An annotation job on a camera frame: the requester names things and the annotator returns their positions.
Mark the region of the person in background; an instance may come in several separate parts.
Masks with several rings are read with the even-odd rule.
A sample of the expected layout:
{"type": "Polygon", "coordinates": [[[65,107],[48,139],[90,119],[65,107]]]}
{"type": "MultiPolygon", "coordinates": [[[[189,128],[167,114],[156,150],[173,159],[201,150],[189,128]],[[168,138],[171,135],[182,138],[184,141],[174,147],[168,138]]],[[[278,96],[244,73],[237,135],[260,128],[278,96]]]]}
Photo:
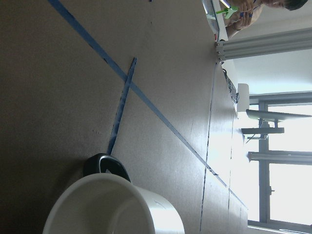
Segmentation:
{"type": "Polygon", "coordinates": [[[302,8],[307,2],[307,0],[228,0],[230,6],[238,8],[229,19],[224,19],[228,39],[232,39],[238,32],[254,24],[265,6],[294,11],[302,8]]]}

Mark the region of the white mug black handle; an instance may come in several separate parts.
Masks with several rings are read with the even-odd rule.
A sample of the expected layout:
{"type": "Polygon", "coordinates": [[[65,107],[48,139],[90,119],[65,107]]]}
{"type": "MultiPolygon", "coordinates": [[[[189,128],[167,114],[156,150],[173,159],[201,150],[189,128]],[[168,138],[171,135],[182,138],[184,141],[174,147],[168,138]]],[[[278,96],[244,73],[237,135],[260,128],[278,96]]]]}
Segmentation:
{"type": "Polygon", "coordinates": [[[175,207],[164,197],[135,186],[116,158],[88,158],[83,178],[53,205],[44,234],[183,234],[175,207]]]}

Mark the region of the aluminium frame post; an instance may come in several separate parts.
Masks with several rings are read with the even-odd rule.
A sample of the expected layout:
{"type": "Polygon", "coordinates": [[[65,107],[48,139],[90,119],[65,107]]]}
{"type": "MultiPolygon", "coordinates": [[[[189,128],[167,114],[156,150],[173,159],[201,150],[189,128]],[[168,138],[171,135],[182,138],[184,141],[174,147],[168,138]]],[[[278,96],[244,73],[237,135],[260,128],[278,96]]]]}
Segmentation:
{"type": "Polygon", "coordinates": [[[243,39],[219,41],[215,45],[220,61],[312,48],[312,29],[304,28],[243,39]]]}

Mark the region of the crossing blue tape strip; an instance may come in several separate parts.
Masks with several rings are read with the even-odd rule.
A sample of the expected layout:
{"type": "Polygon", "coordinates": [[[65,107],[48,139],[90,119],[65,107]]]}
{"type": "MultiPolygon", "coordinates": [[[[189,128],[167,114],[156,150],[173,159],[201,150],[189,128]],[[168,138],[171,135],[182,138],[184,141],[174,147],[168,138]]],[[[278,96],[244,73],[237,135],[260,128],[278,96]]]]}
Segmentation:
{"type": "Polygon", "coordinates": [[[111,136],[110,136],[110,140],[109,140],[109,144],[108,144],[108,148],[107,148],[107,154],[109,154],[109,155],[112,154],[112,151],[113,151],[116,139],[117,139],[119,126],[121,123],[121,119],[122,119],[126,99],[127,99],[128,93],[129,93],[129,89],[130,89],[130,86],[132,83],[136,64],[137,64],[137,58],[133,58],[133,61],[132,61],[131,66],[129,68],[128,75],[127,75],[127,78],[126,78],[126,81],[124,84],[124,88],[123,88],[122,93],[121,93],[119,105],[118,105],[116,116],[115,116],[115,121],[114,121],[112,131],[111,131],[111,136]]]}

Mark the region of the window frame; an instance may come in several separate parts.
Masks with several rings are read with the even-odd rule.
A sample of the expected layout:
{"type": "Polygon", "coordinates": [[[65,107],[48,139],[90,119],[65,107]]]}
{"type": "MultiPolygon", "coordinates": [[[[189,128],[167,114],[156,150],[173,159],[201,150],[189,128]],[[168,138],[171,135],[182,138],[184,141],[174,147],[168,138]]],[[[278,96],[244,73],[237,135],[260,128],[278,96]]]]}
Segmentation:
{"type": "MultiPolygon", "coordinates": [[[[281,93],[250,96],[259,111],[312,115],[312,94],[281,93]]],[[[250,161],[258,163],[258,216],[253,231],[309,234],[312,231],[312,117],[285,120],[282,134],[258,138],[250,161]]]]}

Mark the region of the monitor on stand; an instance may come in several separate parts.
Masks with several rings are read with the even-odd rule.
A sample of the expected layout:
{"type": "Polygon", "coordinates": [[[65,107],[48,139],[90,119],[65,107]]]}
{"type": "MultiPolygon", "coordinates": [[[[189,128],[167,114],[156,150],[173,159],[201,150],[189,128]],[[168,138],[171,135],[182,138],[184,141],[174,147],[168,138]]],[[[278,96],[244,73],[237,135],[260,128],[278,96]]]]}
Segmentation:
{"type": "Polygon", "coordinates": [[[297,120],[310,118],[311,115],[291,114],[281,112],[269,112],[246,109],[246,114],[250,119],[258,120],[258,128],[242,128],[241,132],[244,135],[261,135],[267,137],[269,134],[282,134],[285,132],[284,127],[278,127],[280,122],[285,120],[297,120]]]}

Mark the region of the white tray with green item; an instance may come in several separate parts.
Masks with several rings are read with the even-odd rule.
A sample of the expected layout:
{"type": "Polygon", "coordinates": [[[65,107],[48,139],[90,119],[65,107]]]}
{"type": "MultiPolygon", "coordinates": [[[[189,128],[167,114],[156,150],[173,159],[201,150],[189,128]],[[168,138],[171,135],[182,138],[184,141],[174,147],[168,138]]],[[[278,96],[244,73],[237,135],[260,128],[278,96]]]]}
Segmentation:
{"type": "Polygon", "coordinates": [[[223,15],[217,14],[218,11],[223,10],[226,6],[219,0],[202,0],[201,2],[209,27],[214,34],[215,41],[228,41],[223,15]]]}

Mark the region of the white box on table edge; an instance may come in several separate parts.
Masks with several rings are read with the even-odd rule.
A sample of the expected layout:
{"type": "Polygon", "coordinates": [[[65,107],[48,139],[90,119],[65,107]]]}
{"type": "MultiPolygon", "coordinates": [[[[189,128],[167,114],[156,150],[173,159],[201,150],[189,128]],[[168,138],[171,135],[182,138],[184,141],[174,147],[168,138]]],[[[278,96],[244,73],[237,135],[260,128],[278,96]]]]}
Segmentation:
{"type": "Polygon", "coordinates": [[[238,103],[237,103],[237,111],[245,112],[249,109],[250,99],[249,99],[249,86],[246,83],[238,84],[238,103]]]}

